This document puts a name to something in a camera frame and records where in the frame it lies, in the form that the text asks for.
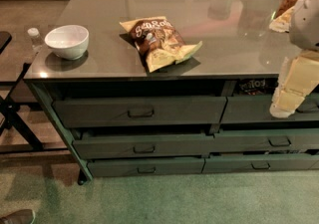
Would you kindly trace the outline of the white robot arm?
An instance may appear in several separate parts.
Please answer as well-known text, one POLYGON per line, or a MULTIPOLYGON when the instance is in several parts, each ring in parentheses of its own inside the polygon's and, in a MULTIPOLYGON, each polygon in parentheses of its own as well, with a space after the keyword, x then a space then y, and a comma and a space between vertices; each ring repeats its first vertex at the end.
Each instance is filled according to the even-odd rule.
POLYGON ((270 113, 286 118, 294 114, 319 85, 319 0, 298 0, 290 25, 290 42, 301 49, 294 59, 282 64, 270 113))

